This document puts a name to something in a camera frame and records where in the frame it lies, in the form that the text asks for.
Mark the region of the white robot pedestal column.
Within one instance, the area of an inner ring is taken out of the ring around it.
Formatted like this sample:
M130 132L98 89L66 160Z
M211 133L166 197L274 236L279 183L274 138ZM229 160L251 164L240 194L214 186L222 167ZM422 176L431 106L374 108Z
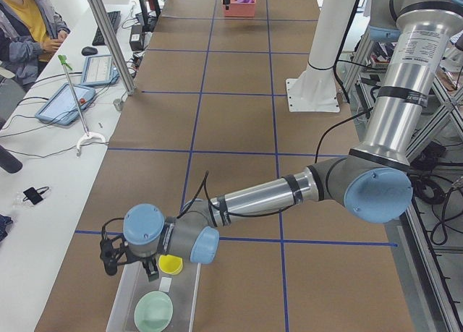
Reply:
M330 70L342 47L352 14L357 11L359 0L323 0L307 69L316 72Z

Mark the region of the far blue teach pendant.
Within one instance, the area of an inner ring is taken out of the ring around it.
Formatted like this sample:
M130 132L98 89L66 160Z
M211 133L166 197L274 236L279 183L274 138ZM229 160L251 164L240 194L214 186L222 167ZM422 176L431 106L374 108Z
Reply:
M113 85L119 72L111 54L93 55L85 58L80 84L88 87Z

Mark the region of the yellow plastic cup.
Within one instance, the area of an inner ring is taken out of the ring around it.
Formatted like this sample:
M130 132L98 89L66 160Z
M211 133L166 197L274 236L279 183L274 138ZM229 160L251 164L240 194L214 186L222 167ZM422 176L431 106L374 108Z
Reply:
M169 275L178 275L183 269L183 259L173 255L161 255L158 264L161 271Z

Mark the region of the mint green bowl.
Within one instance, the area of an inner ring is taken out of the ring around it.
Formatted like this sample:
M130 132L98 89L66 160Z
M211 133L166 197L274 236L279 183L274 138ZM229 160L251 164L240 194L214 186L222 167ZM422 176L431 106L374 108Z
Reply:
M164 331L170 324L173 304L170 297L162 291L152 291L144 295L134 311L134 322L138 331Z

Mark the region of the near blue teach pendant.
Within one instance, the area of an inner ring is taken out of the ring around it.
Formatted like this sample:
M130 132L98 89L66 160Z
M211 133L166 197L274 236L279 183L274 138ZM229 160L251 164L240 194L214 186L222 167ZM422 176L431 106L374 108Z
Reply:
M84 85L73 85L81 111L93 101L96 90ZM70 125L79 112L68 83L63 84L51 98L35 113L35 118L46 124Z

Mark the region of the seated person yellow shirt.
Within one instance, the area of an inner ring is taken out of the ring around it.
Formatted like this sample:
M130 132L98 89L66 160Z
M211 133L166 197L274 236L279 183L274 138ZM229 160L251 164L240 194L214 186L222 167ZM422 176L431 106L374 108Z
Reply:
M28 91L70 34L49 0L1 0L1 66Z

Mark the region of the clear plastic storage box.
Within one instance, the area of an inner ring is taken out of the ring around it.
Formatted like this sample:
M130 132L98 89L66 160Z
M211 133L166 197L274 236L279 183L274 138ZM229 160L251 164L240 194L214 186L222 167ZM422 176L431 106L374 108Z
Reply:
M149 281L140 263L124 267L107 331L192 331L201 265Z

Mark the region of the black power adapter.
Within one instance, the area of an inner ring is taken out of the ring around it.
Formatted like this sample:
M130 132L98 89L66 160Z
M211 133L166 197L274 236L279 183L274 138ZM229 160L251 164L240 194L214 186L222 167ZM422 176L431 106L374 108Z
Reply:
M129 45L132 51L142 51L145 46L145 32L141 24L131 27Z

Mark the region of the black computer mouse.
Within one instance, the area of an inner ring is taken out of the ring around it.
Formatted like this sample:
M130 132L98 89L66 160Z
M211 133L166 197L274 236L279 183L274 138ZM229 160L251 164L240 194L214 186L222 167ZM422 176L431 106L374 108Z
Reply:
M92 46L86 46L81 50L83 56L92 56L98 53L98 49Z

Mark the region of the reacher grabber stick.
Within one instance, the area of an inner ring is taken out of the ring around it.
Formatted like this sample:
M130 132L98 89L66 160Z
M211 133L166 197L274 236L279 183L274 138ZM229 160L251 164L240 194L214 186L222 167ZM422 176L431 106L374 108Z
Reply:
M67 58L66 58L65 55L59 54L58 59L59 59L59 61L61 63L61 66L62 66L62 68L64 70L64 73L65 73L65 76L66 76L66 79L67 79L67 83L69 85L69 89L70 89L72 97L74 99L76 109L78 111L80 121L82 123L83 129L84 129L84 132L85 132L84 135L77 141L77 144L76 144L77 156L80 157L81 152L82 152L81 147L83 146L83 144L85 142L95 142L95 141L98 142L98 141L100 141L101 143L105 144L106 143L106 138L101 133L91 132L89 130L89 127L87 125L87 122L85 121L85 118L84 118L82 110L81 110L80 100L77 98L77 94L75 92L75 87L74 87L74 85L73 85L73 83L71 81L71 78L69 76L69 70L71 70L72 68L71 68L70 65L68 65Z

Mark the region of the pink plastic bin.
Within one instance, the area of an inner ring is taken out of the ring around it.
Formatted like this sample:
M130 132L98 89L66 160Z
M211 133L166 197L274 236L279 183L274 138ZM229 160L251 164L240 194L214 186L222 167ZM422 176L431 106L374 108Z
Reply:
M256 2L257 0L251 4L238 4L235 0L231 0L229 10L225 10L222 5L223 14L225 17L254 17Z

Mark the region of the blue teach pendant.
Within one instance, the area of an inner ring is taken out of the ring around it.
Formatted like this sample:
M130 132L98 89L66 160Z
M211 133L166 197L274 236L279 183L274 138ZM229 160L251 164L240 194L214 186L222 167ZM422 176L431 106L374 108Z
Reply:
M73 85L81 111L93 101L96 90L84 85ZM70 125L79 112L68 83L63 84L51 98L35 113L35 118L46 124Z
M80 84L88 87L113 85L119 72L111 54L93 55L85 58Z

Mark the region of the white pedestal base plate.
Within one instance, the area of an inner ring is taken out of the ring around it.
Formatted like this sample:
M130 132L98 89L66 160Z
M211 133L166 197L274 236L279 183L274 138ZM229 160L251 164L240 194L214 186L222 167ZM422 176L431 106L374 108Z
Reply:
M291 112L340 112L331 70L306 69L298 78L286 79L285 85Z

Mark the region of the aluminium frame post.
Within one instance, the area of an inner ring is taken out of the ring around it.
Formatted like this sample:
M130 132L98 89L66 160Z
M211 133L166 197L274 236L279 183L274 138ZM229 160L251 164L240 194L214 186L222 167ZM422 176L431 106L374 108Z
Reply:
M122 50L120 49L120 45L116 37L116 33L114 32L113 26L106 13L103 0L88 0L88 3L96 23L103 34L106 46L109 48L109 51L112 55L113 62L115 63L115 66L119 72L120 78L122 79L127 95L132 95L135 91L135 84L131 74L128 71L127 64L125 63Z

